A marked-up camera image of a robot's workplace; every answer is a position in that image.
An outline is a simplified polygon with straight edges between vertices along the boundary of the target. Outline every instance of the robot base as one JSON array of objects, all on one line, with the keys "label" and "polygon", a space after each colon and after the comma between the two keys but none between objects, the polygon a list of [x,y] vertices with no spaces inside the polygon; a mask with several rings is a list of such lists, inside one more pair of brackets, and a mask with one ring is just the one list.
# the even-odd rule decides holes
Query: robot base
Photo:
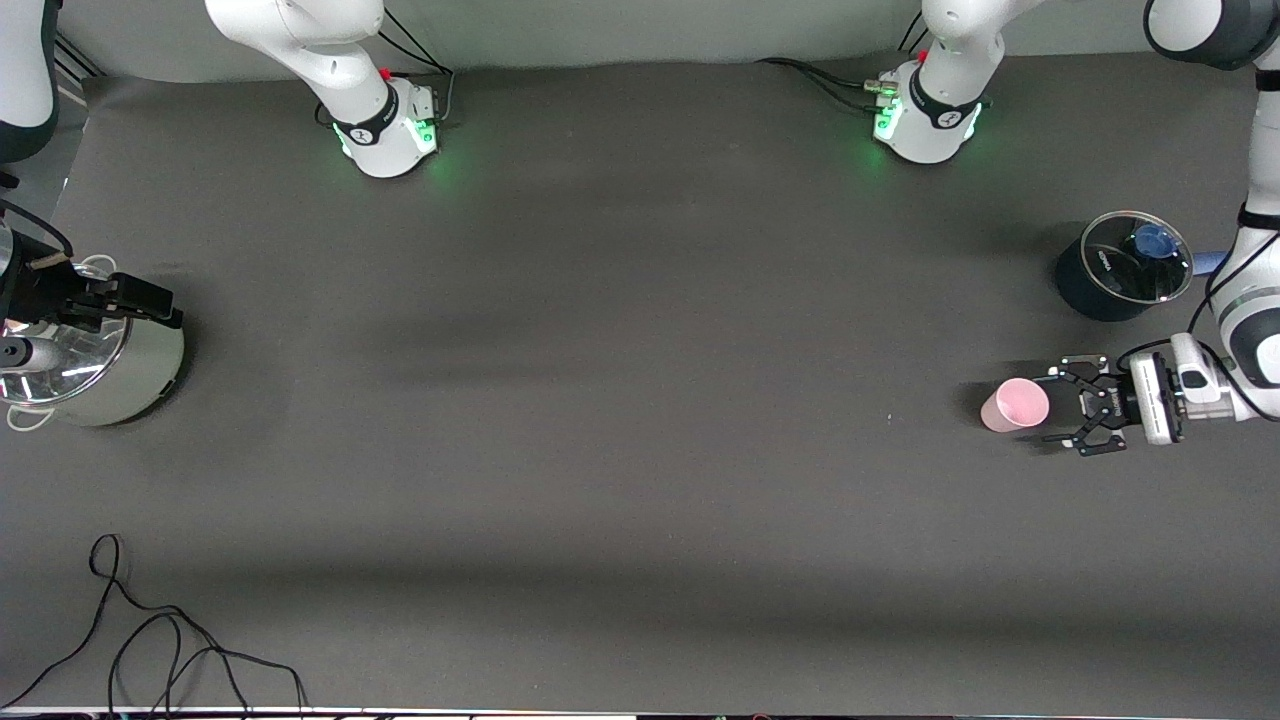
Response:
[{"label": "robot base", "polygon": [[412,170],[422,158],[436,149],[435,99],[431,88],[417,87],[407,79],[388,81],[399,96],[396,119],[374,145],[357,145],[334,127],[342,151],[355,160],[366,176],[393,178]]},{"label": "robot base", "polygon": [[933,165],[950,160],[964,141],[973,137],[974,123],[982,113],[982,105],[978,105],[966,120],[956,123],[952,128],[933,127],[933,120],[915,105],[906,90],[919,68],[919,61],[910,60],[896,69],[881,73],[882,82],[896,82],[900,90],[897,96],[881,110],[872,135],[906,160]]}]

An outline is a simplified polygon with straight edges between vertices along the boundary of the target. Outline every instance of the white pot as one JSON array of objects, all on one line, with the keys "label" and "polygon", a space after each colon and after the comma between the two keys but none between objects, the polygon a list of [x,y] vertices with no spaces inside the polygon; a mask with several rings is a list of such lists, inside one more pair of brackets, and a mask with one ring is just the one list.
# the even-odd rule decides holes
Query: white pot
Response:
[{"label": "white pot", "polygon": [[111,425],[164,397],[182,365],[183,332],[132,319],[124,322],[123,332],[114,356],[73,392],[40,402],[6,398],[9,428],[27,433],[55,418],[72,425]]}]

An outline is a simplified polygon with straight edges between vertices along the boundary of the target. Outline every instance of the wall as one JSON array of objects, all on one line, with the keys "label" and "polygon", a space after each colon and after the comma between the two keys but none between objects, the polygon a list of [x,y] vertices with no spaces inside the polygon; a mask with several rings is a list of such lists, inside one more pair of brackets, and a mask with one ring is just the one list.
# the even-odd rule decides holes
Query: wall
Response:
[{"label": "wall", "polygon": [[[457,68],[855,56],[895,46],[911,0],[387,0]],[[1005,32],[1019,55],[1146,50],[1144,0],[1055,0]],[[68,0],[63,31],[105,69],[207,82],[288,77],[212,27],[204,0]],[[387,31],[396,28],[387,23]],[[413,69],[376,38],[379,64]]]}]

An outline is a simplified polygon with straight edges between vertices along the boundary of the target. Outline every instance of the cable connector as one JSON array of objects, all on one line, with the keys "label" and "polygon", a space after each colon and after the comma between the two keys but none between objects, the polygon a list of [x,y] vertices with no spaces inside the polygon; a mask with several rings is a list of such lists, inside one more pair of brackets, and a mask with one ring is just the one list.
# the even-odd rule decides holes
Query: cable connector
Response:
[{"label": "cable connector", "polygon": [[887,79],[867,79],[863,81],[863,92],[893,97],[897,95],[897,83]]}]

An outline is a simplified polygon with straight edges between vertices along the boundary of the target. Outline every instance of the black strap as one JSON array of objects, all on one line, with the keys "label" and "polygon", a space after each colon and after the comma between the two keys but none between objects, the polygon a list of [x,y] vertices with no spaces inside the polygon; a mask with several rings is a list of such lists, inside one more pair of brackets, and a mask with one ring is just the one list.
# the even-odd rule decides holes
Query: black strap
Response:
[{"label": "black strap", "polygon": [[980,101],[970,100],[964,105],[947,105],[946,102],[929,97],[929,95],[924,92],[924,87],[920,86],[919,68],[916,68],[915,73],[911,74],[911,82],[908,85],[908,88],[911,92],[911,100],[915,102],[915,106],[928,115],[933,127],[938,129],[951,129],[959,126],[961,120],[969,117],[969,113],[973,113],[973,109],[977,108]]},{"label": "black strap", "polygon": [[374,145],[378,142],[378,138],[383,136],[383,131],[390,127],[398,110],[399,94],[396,92],[394,87],[388,85],[387,104],[383,105],[383,109],[379,110],[376,115],[360,123],[343,123],[334,120],[333,124],[338,126],[338,129],[349,137],[356,145]]},{"label": "black strap", "polygon": [[1251,213],[1240,205],[1240,214],[1236,215],[1235,222],[1240,223],[1245,228],[1257,228],[1260,231],[1280,232],[1280,215],[1263,215],[1261,213]]},{"label": "black strap", "polygon": [[1280,91],[1280,70],[1258,70],[1253,76],[1253,85],[1258,87],[1258,92]]}]

